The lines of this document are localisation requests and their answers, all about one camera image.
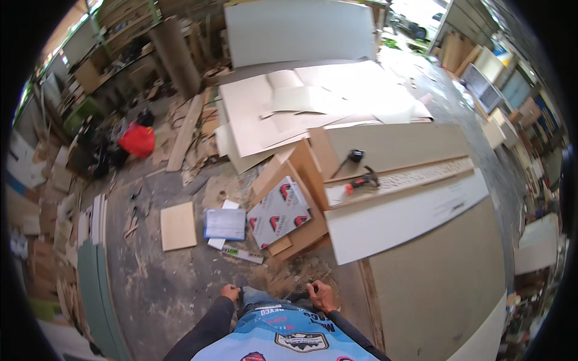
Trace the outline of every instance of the blue jersey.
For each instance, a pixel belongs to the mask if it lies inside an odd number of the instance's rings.
[[[292,304],[258,307],[192,360],[377,360],[331,320]]]

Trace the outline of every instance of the hand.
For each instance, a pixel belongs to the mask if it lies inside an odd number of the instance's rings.
[[[221,289],[221,296],[225,296],[229,298],[229,300],[235,302],[239,298],[239,292],[241,291],[240,288],[237,288],[235,285],[225,285]]]
[[[313,289],[313,286],[317,287],[317,293]],[[331,311],[336,311],[337,308],[333,306],[333,292],[331,291],[331,286],[324,284],[320,280],[317,280],[312,284],[307,284],[307,291],[309,291],[309,299],[311,303],[323,311],[324,314],[328,314]]]

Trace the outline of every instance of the red bag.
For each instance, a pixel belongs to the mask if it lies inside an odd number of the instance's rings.
[[[154,150],[154,129],[138,125],[133,121],[128,125],[118,144],[130,154],[146,158]]]

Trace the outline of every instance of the hammer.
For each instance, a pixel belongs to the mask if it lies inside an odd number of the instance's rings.
[[[354,189],[366,185],[367,183],[373,183],[375,187],[379,186],[379,182],[377,180],[377,173],[375,173],[375,171],[371,169],[369,166],[364,166],[364,168],[367,169],[369,173],[367,173],[361,178],[352,181],[350,184],[346,184],[345,190],[347,191],[347,194],[352,194]]]

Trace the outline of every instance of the black sleeve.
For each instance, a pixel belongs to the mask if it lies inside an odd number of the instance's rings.
[[[344,334],[348,335],[350,339],[355,341],[359,346],[363,347],[367,352],[371,353],[375,358],[381,361],[391,361],[382,351],[379,351],[363,334],[356,329],[348,320],[344,319],[339,312],[331,311],[327,314],[333,323],[339,327]]]
[[[169,351],[164,361],[190,361],[200,350],[229,334],[235,305],[219,296],[199,323]]]

